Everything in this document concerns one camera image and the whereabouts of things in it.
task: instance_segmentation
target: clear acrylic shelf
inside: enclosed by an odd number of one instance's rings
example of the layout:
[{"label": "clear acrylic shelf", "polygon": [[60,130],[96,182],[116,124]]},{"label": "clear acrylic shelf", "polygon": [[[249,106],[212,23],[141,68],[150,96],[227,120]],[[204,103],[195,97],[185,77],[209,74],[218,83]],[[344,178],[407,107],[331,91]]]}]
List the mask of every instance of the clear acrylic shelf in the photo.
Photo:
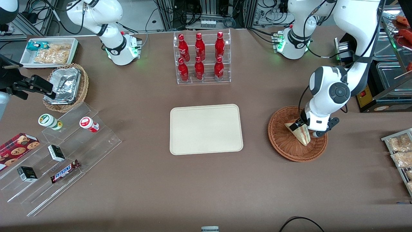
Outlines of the clear acrylic shelf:
[{"label": "clear acrylic shelf", "polygon": [[[222,57],[223,58],[222,63],[224,64],[223,79],[221,81],[216,81],[215,80],[215,63],[216,63],[215,42],[216,42],[219,31],[223,32],[223,40],[225,41],[225,54]],[[179,32],[175,32],[173,35],[173,50],[174,50],[174,56],[175,56],[176,80],[178,84],[202,84],[202,83],[219,84],[219,83],[231,82],[232,73],[231,73],[230,64],[232,62],[232,59],[231,59],[231,50],[230,50],[230,45],[231,45],[230,29],[201,31],[202,38],[203,38],[203,41],[205,42],[205,48],[206,48],[206,59],[203,61],[203,64],[205,66],[205,77],[203,80],[198,80],[196,78],[195,70],[194,70],[194,64],[196,63],[195,62],[196,50],[195,50],[194,45],[196,43],[196,33],[197,32],[198,31],[179,31]],[[189,81],[188,82],[182,82],[179,76],[178,59],[180,57],[180,54],[179,54],[179,48],[178,48],[179,40],[177,39],[179,34],[183,34],[185,36],[185,41],[187,45],[189,46],[190,61],[186,62],[186,65],[189,69]]]},{"label": "clear acrylic shelf", "polygon": [[[99,124],[100,129],[96,133],[79,126],[84,116]],[[4,197],[8,202],[20,203],[27,216],[38,214],[122,142],[97,116],[97,111],[86,103],[76,106],[59,120],[63,122],[59,131],[44,129],[37,136],[41,145],[1,172],[0,188]],[[60,146],[65,161],[52,159],[47,149],[50,144]],[[52,184],[50,177],[76,159],[81,166]],[[32,167],[38,180],[23,182],[17,173],[20,166]]]}]

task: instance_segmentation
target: round wicker tray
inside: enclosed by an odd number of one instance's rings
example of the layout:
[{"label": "round wicker tray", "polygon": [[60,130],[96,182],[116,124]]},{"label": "round wicker tray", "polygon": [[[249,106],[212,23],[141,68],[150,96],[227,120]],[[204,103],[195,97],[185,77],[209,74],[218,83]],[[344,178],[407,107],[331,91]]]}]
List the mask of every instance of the round wicker tray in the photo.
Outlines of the round wicker tray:
[{"label": "round wicker tray", "polygon": [[302,145],[286,128],[286,122],[299,118],[297,106],[288,106],[276,111],[270,118],[267,132],[273,147],[285,158],[296,162],[308,162],[318,158],[326,149],[328,135],[315,138],[311,133],[311,141]]},{"label": "round wicker tray", "polygon": [[87,76],[87,73],[84,71],[84,69],[78,65],[78,64],[68,64],[64,65],[62,67],[58,67],[58,69],[68,69],[68,68],[77,68],[82,72],[82,76],[80,77],[80,84],[79,84],[79,90],[77,92],[77,100],[75,103],[71,105],[52,105],[48,104],[43,100],[43,104],[49,109],[53,111],[58,111],[61,113],[68,112],[71,110],[73,107],[75,107],[77,104],[82,103],[84,99],[86,98],[87,95],[87,88],[89,87],[89,78]]}]

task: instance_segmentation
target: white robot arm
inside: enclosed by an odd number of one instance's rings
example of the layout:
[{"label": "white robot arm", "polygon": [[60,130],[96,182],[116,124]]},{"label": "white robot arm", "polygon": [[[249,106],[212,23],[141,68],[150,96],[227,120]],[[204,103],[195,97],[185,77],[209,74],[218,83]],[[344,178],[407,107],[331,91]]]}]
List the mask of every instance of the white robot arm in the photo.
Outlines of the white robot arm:
[{"label": "white robot arm", "polygon": [[140,58],[141,40],[122,35],[115,22],[122,19],[123,9],[116,0],[77,0],[67,4],[69,19],[95,33],[103,44],[109,58],[117,65],[126,65]]},{"label": "white robot arm", "polygon": [[[289,0],[289,6],[293,6],[290,10],[293,13],[294,9],[300,9],[300,4],[305,5],[309,2],[311,4],[315,2],[315,6],[312,5],[311,9],[316,8],[316,5],[321,3],[320,0]],[[378,23],[376,15],[380,0],[326,0],[326,2],[329,3],[328,9],[336,2],[333,11],[336,25],[355,38],[357,47],[354,60],[356,62],[349,69],[341,66],[322,66],[312,73],[309,89],[313,98],[305,105],[301,112],[301,118],[290,128],[295,130],[299,126],[307,124],[310,130],[315,131],[315,136],[322,136],[337,124],[339,120],[337,118],[330,119],[330,115],[342,108],[351,96],[355,96],[365,88],[368,69],[372,61],[370,56],[374,48],[375,30]],[[295,16],[295,22],[299,26],[296,27],[295,24],[285,36],[287,43],[284,44],[282,51],[285,57],[297,59],[304,54],[306,44],[309,41],[306,35],[311,35],[312,29],[316,27],[313,16],[312,20],[308,19],[311,21],[309,25],[301,24],[301,21],[305,21],[309,14],[304,17]],[[303,40],[302,36],[303,28],[306,29],[306,41]]]}]

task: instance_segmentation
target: red bottle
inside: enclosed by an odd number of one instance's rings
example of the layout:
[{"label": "red bottle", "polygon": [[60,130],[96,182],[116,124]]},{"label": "red bottle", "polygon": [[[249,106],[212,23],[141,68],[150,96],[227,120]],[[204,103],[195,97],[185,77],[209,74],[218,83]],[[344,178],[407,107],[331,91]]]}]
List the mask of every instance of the red bottle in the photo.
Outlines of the red bottle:
[{"label": "red bottle", "polygon": [[215,64],[215,80],[221,81],[223,79],[223,69],[224,65],[222,64],[222,57],[218,57],[216,59]]},{"label": "red bottle", "polygon": [[185,37],[183,36],[183,34],[179,34],[178,38],[179,38],[179,53],[180,53],[180,56],[183,57],[183,59],[185,59],[186,62],[188,62],[190,60],[189,46],[187,45],[187,43],[185,41]]},{"label": "red bottle", "polygon": [[225,42],[223,40],[223,32],[219,31],[218,32],[218,39],[216,40],[215,43],[215,57],[216,59],[225,54]]},{"label": "red bottle", "polygon": [[179,62],[178,69],[179,69],[180,78],[182,79],[183,82],[188,82],[189,81],[189,70],[187,69],[185,61],[183,60],[183,58],[179,57],[178,62]]},{"label": "red bottle", "polygon": [[194,45],[196,48],[196,55],[200,56],[201,60],[204,61],[206,59],[206,49],[205,49],[205,42],[202,39],[202,33],[196,33],[196,44]]},{"label": "red bottle", "polygon": [[194,69],[196,71],[196,78],[198,80],[203,80],[205,76],[205,66],[202,63],[200,56],[196,57],[196,63],[194,64]]}]

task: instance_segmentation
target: cookie box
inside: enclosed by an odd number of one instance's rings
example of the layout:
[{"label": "cookie box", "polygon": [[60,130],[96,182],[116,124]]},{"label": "cookie box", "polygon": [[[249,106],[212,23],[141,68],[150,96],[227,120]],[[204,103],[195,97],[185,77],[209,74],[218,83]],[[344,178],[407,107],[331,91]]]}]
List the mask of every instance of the cookie box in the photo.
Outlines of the cookie box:
[{"label": "cookie box", "polygon": [[36,137],[19,133],[5,144],[0,145],[0,171],[39,146]]}]

